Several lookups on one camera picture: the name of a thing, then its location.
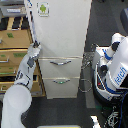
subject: sticker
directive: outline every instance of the sticker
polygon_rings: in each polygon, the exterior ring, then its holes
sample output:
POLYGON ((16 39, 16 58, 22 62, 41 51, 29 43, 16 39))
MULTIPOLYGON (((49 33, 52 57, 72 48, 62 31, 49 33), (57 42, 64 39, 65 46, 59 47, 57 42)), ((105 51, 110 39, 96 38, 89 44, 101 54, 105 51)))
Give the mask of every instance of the sticker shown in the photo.
POLYGON ((24 57, 27 53, 13 53, 14 57, 24 57))
POLYGON ((14 38, 12 33, 7 33, 9 38, 14 38))
POLYGON ((13 67, 9 67, 9 69, 13 69, 13 67))
POLYGON ((6 57, 6 55, 0 55, 1 57, 6 57))
POLYGON ((49 5, 47 2, 37 3, 39 16, 49 16, 49 5))

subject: freezer drawer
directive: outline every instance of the freezer drawer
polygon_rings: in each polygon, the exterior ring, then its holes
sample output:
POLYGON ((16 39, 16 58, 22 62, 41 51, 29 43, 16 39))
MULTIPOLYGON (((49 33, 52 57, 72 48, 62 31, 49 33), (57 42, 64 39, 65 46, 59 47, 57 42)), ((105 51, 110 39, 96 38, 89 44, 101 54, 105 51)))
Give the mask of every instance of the freezer drawer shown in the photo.
POLYGON ((39 59, 42 78, 80 76, 82 58, 39 59))
POLYGON ((79 78, 43 79, 47 99, 76 98, 79 78))

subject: refrigerator door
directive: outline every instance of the refrigerator door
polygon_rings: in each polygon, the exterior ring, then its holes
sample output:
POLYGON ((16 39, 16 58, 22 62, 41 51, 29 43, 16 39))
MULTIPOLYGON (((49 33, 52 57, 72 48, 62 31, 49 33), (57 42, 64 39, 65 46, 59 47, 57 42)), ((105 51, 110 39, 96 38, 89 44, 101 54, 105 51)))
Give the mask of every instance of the refrigerator door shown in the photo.
POLYGON ((27 0, 24 2, 31 30, 32 10, 37 39, 42 45, 40 58, 82 56, 92 0, 30 1, 31 8, 27 0), (46 11, 46 16, 41 16, 41 11, 46 11))

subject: drawer handle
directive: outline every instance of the drawer handle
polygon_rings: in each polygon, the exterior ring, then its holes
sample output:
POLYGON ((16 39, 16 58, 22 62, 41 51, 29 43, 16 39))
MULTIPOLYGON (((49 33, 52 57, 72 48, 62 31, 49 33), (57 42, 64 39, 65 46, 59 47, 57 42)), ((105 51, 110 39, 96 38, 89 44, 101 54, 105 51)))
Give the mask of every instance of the drawer handle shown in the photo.
POLYGON ((50 63, 55 64, 55 65, 65 65, 65 64, 68 64, 70 62, 71 62, 71 60, 67 60, 66 62, 60 62, 60 63, 54 62, 54 61, 50 61, 50 63))
POLYGON ((6 61, 0 61, 0 63, 8 63, 9 62, 9 58, 6 61))
POLYGON ((4 89, 4 88, 7 88, 5 85, 2 85, 1 86, 1 90, 0 91, 2 91, 2 92, 5 92, 5 91, 7 91, 7 89, 4 89))
POLYGON ((53 82, 57 83, 57 84, 64 84, 67 83, 68 81, 70 81, 69 79, 58 79, 58 80, 53 80, 53 82))
POLYGON ((16 70, 14 72, 0 72, 0 75, 9 75, 9 74, 15 74, 16 70))

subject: label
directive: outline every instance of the label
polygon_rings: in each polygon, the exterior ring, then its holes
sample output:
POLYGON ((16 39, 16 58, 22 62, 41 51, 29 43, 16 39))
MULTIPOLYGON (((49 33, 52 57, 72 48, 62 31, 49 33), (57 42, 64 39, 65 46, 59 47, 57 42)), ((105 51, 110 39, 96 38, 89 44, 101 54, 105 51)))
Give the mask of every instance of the label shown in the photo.
POLYGON ((24 57, 27 53, 13 53, 14 57, 24 57))
POLYGON ((127 75, 126 68, 120 65, 119 68, 117 69, 117 72, 114 74, 114 77, 113 77, 113 80, 118 87, 120 87, 126 75, 127 75))
POLYGON ((13 69, 13 67, 9 67, 9 69, 13 69))
POLYGON ((20 9, 7 9, 9 13, 20 13, 20 9))
POLYGON ((6 57, 6 55, 0 55, 1 57, 6 57))
POLYGON ((9 38, 14 38, 12 33, 7 33, 9 38))
POLYGON ((39 16, 49 16, 49 4, 47 2, 37 3, 39 16))

